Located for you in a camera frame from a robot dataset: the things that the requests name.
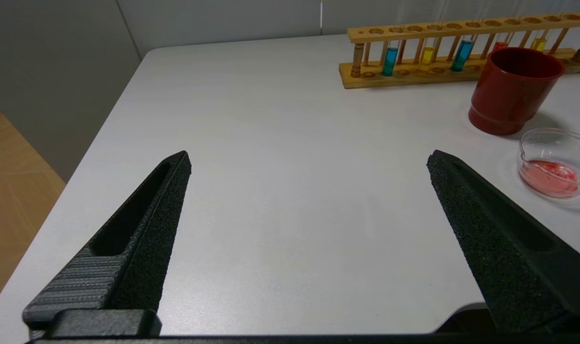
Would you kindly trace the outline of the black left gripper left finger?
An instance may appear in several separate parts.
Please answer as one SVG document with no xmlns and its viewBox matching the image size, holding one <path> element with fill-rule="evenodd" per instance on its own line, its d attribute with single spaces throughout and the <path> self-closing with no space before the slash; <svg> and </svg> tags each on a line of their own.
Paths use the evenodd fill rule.
<svg viewBox="0 0 580 344">
<path fill-rule="evenodd" d="M 25 307 L 28 328 L 71 309 L 156 311 L 191 168 L 184 150 L 163 159 Z"/>
</svg>

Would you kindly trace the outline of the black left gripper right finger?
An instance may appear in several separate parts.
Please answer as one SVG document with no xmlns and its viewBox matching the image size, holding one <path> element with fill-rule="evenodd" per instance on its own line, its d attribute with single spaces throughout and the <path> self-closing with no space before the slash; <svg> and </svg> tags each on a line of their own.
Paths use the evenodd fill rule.
<svg viewBox="0 0 580 344">
<path fill-rule="evenodd" d="M 580 253 L 454 155 L 427 168 L 498 331 L 580 333 Z"/>
</svg>

